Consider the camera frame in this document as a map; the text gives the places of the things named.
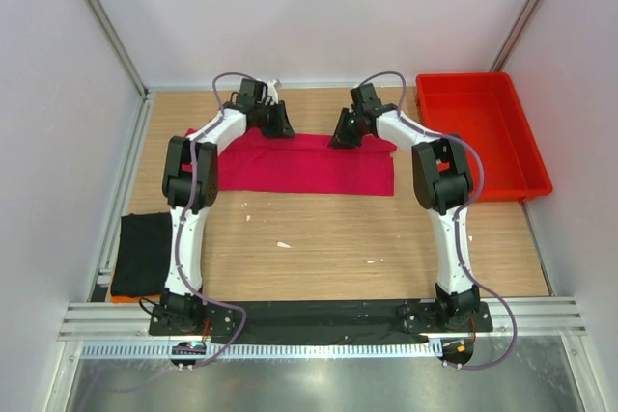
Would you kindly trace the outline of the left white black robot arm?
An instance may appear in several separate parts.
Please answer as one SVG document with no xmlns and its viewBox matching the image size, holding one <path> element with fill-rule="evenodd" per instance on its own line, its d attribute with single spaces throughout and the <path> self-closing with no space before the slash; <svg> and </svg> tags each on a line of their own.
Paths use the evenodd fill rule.
<svg viewBox="0 0 618 412">
<path fill-rule="evenodd" d="M 170 265 L 154 318 L 186 335 L 205 322 L 202 294 L 202 244 L 210 209 L 219 187 L 218 157 L 249 129 L 267 138 L 294 138 L 285 102 L 267 97 L 253 103 L 228 102 L 216 116 L 189 136 L 170 139 L 162 191 L 170 207 Z"/>
</svg>

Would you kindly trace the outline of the magenta t shirt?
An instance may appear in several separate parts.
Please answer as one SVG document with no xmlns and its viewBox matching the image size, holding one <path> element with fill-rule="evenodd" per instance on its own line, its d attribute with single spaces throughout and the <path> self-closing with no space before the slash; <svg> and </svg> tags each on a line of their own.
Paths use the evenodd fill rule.
<svg viewBox="0 0 618 412">
<path fill-rule="evenodd" d="M 252 128 L 218 156 L 219 189 L 267 193 L 394 195 L 395 145 L 374 136 L 333 149 L 328 135 L 268 139 Z"/>
</svg>

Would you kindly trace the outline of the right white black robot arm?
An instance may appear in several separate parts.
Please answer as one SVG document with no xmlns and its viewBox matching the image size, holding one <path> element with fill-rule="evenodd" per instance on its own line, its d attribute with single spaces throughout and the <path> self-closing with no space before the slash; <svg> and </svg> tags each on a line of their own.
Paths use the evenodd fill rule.
<svg viewBox="0 0 618 412">
<path fill-rule="evenodd" d="M 414 122 L 390 105 L 367 113 L 342 109 L 329 146 L 357 148 L 369 134 L 410 152 L 414 195 L 428 211 L 434 230 L 435 319 L 443 329 L 456 331 L 480 309 L 466 230 L 467 207 L 474 199 L 467 145 L 455 135 Z"/>
</svg>

